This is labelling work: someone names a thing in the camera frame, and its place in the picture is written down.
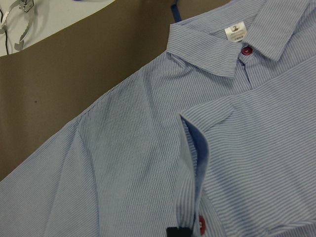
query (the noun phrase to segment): collar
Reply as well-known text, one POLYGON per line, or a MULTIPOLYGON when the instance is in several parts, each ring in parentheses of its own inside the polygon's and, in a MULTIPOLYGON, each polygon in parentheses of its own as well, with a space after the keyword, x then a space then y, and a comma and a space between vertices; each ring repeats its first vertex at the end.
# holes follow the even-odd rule
POLYGON ((238 55, 247 43, 278 61, 309 0, 233 0, 204 14, 170 25, 167 52, 212 74, 234 78, 238 55), (242 42, 211 35, 255 17, 242 42))

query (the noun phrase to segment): blue cord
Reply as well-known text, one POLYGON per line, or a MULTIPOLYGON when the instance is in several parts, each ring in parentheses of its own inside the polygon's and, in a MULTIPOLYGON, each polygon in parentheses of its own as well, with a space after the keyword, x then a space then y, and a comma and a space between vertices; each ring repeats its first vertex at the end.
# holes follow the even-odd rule
POLYGON ((181 15, 180 15, 180 12, 179 12, 179 9, 177 6, 177 2, 178 2, 178 0, 174 0, 173 5, 171 5, 171 11, 172 11, 173 18, 174 18, 175 22, 182 21, 181 15))

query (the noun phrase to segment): metal object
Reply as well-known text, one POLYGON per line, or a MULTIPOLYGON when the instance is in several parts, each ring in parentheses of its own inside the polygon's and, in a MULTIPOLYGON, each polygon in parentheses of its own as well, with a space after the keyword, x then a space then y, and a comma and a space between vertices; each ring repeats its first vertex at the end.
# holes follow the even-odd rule
POLYGON ((0 34, 4 34, 4 32, 7 30, 6 20, 9 15, 9 13, 12 11, 13 8, 16 6, 19 6, 19 9, 21 9, 24 13, 26 13, 29 16, 29 22, 28 25, 24 31, 24 33, 21 35, 20 40, 18 43, 14 45, 14 48, 18 51, 21 51, 23 49, 24 45, 24 39, 28 32, 30 31, 30 28, 33 23, 34 19, 34 0, 17 0, 15 1, 8 9, 8 11, 4 14, 2 22, 1 22, 1 29, 0 34))

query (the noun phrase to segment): wire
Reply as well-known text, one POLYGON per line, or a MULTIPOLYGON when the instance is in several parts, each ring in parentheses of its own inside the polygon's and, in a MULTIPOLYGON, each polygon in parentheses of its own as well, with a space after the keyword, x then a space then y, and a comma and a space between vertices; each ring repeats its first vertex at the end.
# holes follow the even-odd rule
MULTIPOLYGON (((1 13, 1 22, 3 19, 3 12, 0 9, 0 13, 1 13)), ((8 50, 8 32, 5 30, 5 49, 6 49, 6 54, 9 55, 9 50, 8 50)))

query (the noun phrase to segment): cardboard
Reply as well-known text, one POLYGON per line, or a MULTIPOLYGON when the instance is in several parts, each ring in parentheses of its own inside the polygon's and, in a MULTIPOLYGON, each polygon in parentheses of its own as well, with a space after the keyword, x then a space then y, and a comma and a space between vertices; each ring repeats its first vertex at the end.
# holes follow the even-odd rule
MULTIPOLYGON (((182 19, 228 0, 180 0, 182 19)), ((173 0, 116 0, 0 57, 0 180, 106 91, 166 49, 173 0)))

